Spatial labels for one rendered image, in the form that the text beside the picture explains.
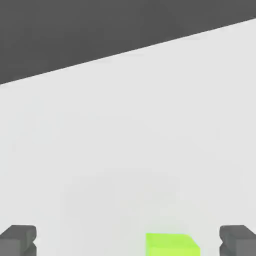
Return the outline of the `small green cube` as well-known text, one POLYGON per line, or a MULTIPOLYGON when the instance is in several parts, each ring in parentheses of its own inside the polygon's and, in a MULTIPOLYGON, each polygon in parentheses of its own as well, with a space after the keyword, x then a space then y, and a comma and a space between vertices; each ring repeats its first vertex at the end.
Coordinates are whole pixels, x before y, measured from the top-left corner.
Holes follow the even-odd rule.
POLYGON ((201 249, 187 234, 146 233, 145 256, 201 256, 201 249))

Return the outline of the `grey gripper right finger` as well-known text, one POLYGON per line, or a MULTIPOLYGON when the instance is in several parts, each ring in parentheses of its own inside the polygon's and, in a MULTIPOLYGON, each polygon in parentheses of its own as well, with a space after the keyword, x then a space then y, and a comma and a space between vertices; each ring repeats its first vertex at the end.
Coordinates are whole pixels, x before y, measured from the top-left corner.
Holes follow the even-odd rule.
POLYGON ((256 256, 256 234, 245 225, 222 225, 219 256, 256 256))

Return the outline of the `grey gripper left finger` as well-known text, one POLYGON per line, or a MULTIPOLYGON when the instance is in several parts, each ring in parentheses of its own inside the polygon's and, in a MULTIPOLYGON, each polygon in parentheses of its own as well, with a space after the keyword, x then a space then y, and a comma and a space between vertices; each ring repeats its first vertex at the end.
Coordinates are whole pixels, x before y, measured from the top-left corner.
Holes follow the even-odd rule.
POLYGON ((11 225, 0 234, 0 256, 37 256, 34 225, 11 225))

